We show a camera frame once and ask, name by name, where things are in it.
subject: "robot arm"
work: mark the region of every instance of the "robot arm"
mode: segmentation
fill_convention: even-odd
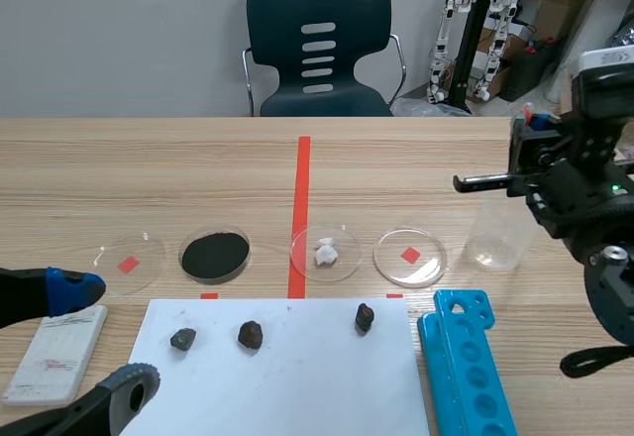
[[[488,56],[486,59],[486,67],[484,68],[484,76],[478,82],[475,95],[480,99],[487,101],[490,97],[488,87],[493,82],[500,67],[500,59],[506,50],[506,40],[508,39],[508,27],[517,13],[517,0],[491,0],[489,11],[499,15],[495,36],[491,46],[488,48]]]
[[[438,37],[433,48],[433,59],[430,66],[429,86],[427,87],[427,98],[430,103],[436,104],[445,99],[445,94],[441,90],[441,81],[445,71],[451,61],[447,59],[447,44],[451,21],[455,13],[468,13],[475,0],[445,0],[445,8],[440,20]]]
[[[581,55],[573,72],[573,111],[513,120],[507,173],[454,177],[457,191],[506,188],[524,196],[538,224],[563,240],[584,267],[585,291],[605,331],[629,348],[589,349],[562,360],[583,377],[634,356],[634,161],[614,147],[634,120],[634,47]]]

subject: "black chair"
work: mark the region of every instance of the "black chair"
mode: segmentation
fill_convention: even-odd
[[[254,100],[247,53],[279,72],[279,87],[261,116],[391,116],[405,81],[405,58],[390,33],[391,0],[247,0],[251,47],[243,64],[251,115]],[[401,81],[389,104],[355,79],[355,63],[396,42]]]

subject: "wooden table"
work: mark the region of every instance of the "wooden table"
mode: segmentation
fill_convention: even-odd
[[[415,320],[433,309],[441,287],[488,293],[497,319],[488,339],[519,434],[632,433],[632,363],[581,381],[559,372],[568,352],[611,343],[564,246],[540,229],[514,272],[483,271],[462,254],[480,196],[456,193],[451,178],[505,170],[502,118],[0,120],[0,266],[88,271],[99,246],[140,231],[160,236],[167,249],[166,268],[151,285],[102,300],[109,315],[82,393],[127,362],[152,298],[286,296],[301,135],[312,137],[309,222],[350,225],[365,251],[353,276],[309,280],[307,296],[405,294],[433,434]],[[183,275],[177,253],[191,232],[214,223],[241,227],[253,247],[239,278],[210,288]],[[447,247],[450,269],[431,288],[397,287],[372,264],[376,238],[403,223],[425,227]],[[37,325],[0,331],[0,390]],[[32,412],[0,406],[0,423]]]

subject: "black pole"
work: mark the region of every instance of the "black pole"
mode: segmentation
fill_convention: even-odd
[[[491,0],[477,0],[467,16],[463,40],[460,43],[460,51],[456,59],[454,78],[449,88],[447,104],[463,109],[464,111],[469,111],[465,103],[467,84],[472,72],[474,58],[476,57],[477,42],[479,42],[479,36],[486,21],[490,1]]]

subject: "chair leg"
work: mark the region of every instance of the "chair leg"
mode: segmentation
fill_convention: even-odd
[[[245,80],[247,81],[247,94],[249,95],[249,113],[251,117],[256,115],[254,111],[254,95],[251,92],[251,79],[249,78],[249,67],[247,65],[247,53],[251,52],[251,48],[247,48],[242,52],[242,65],[245,68]]]
[[[400,84],[398,85],[398,89],[396,89],[396,92],[394,93],[393,97],[388,103],[389,107],[391,107],[394,101],[396,100],[398,93],[403,88],[403,84],[405,84],[405,78],[407,77],[407,67],[405,66],[405,55],[403,54],[403,48],[400,45],[400,40],[395,34],[392,34],[392,33],[389,34],[389,37],[392,38],[394,42],[396,43],[396,50],[398,51],[398,57],[400,59],[400,70],[401,70]]]

